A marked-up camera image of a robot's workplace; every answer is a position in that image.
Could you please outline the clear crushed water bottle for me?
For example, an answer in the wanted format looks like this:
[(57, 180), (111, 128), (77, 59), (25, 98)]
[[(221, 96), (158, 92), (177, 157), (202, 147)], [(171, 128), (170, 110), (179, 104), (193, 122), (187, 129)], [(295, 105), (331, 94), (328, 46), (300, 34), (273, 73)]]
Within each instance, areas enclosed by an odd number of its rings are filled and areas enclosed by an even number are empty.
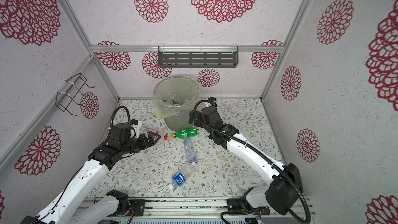
[(196, 166), (197, 153), (195, 151), (193, 140), (191, 138), (185, 138), (183, 140), (183, 143), (184, 143), (184, 150), (185, 150), (187, 162), (192, 166)]

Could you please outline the clear bottle blue cap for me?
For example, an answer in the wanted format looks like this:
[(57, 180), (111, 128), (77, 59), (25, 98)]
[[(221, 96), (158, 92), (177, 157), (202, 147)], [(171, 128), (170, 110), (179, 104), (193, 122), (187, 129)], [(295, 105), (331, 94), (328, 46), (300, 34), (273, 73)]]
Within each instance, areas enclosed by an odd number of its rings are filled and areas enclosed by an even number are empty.
[(181, 105), (182, 100), (175, 94), (169, 94), (166, 96), (166, 98), (163, 100), (163, 102), (169, 103), (171, 105)]

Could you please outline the bottle blue label white cap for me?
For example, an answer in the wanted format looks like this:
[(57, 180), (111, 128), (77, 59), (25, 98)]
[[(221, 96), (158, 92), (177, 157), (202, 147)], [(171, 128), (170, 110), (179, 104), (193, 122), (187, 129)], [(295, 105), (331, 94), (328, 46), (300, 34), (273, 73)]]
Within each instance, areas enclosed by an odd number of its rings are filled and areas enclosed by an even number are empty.
[(182, 186), (189, 177), (194, 174), (197, 164), (195, 162), (188, 163), (177, 170), (177, 172), (172, 176), (172, 181), (168, 185), (169, 190), (174, 190), (177, 187)]

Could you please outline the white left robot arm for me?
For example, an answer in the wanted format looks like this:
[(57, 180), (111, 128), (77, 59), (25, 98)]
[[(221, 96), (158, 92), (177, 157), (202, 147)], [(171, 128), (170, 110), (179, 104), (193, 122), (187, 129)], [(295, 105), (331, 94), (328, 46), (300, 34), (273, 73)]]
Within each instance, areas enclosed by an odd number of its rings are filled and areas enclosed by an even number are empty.
[(96, 224), (109, 215), (126, 216), (132, 207), (127, 194), (111, 190), (83, 212), (75, 211), (87, 194), (120, 160), (154, 146), (161, 136), (152, 131), (138, 134), (128, 123), (109, 128), (105, 141), (97, 146), (67, 183), (65, 189), (35, 217), (26, 216), (24, 224)]

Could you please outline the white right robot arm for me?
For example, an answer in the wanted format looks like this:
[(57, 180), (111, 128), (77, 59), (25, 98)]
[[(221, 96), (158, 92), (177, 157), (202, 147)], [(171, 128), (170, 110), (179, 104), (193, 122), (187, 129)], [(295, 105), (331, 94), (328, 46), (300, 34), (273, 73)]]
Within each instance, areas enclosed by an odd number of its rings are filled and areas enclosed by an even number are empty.
[(244, 160), (268, 184), (268, 188), (247, 190), (239, 199), (239, 207), (230, 207), (220, 214), (222, 221), (227, 223), (225, 215), (260, 214), (272, 208), (280, 215), (290, 214), (299, 223), (309, 224), (311, 212), (303, 196), (299, 169), (293, 163), (285, 165), (255, 147), (236, 127), (223, 122), (212, 102), (207, 104), (200, 111), (194, 108), (190, 112), (189, 123), (203, 128), (209, 139)]

